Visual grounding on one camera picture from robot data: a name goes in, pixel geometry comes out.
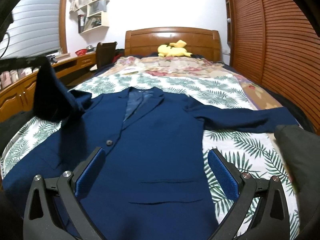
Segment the leaf pattern bedspread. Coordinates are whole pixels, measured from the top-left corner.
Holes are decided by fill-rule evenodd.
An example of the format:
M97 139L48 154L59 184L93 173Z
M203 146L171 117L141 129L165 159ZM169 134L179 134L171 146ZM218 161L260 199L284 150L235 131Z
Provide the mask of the leaf pattern bedspread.
M165 92L184 93L203 104L219 108L252 109L246 94L237 79L231 74L211 79L158 77L147 73L133 75L113 74L92 78L78 85L75 89L90 92L93 97L96 97L102 93L119 92L130 86L138 89L149 89L156 86ZM2 177L28 152L59 128L60 123L47 122L36 117L24 125L13 137L3 154L1 159ZM226 198L208 165L207 153L212 148L218 148L229 162L235 164L240 172L247 171L256 178L265 179L277 175L281 179L289 209L291 239L294 239L298 234L299 228L297 201L288 174L282 164L283 160L273 148L268 135L243 133L234 130L204 131L204 171L208 178L212 200L215 203L216 217L220 223L233 202ZM238 235L244 233L248 228L258 200L259 198L253 200Z

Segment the black cable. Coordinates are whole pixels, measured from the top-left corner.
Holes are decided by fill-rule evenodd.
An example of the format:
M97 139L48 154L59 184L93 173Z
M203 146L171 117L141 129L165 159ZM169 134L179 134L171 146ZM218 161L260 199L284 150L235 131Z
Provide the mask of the black cable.
M5 48L4 52L3 52L2 55L0 56L0 58L3 57L3 55L5 54L5 52L7 51L8 47L9 47L10 35L9 35L9 33L5 33L5 35L6 35L6 34L8 35L8 44L7 44L7 47Z

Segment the chair backrest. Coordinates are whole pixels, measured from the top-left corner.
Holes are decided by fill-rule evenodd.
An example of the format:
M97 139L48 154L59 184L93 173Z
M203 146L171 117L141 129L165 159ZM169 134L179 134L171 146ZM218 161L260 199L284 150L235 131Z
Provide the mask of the chair backrest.
M110 42L110 43L99 42L97 44L97 49L96 49L97 69L112 63L116 53L116 46L117 46L117 42Z

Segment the window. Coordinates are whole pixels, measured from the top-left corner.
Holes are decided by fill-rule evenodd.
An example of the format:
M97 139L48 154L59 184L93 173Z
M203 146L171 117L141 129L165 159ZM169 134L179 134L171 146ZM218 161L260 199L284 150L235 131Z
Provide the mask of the window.
M4 57L47 54L62 49L67 52L65 37L66 0L20 0L12 10L9 47ZM8 43L5 36L0 54Z

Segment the black cloth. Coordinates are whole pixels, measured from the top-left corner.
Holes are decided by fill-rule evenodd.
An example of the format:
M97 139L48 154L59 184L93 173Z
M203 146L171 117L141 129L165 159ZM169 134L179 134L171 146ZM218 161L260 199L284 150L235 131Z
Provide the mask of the black cloth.
M0 191L0 238L23 240L23 219L14 210L4 191Z
M32 117L33 111L22 111L9 119L0 122L0 156L12 137L25 125Z
M320 234L320 136L297 125L278 125L274 135L297 185L300 230L311 223Z

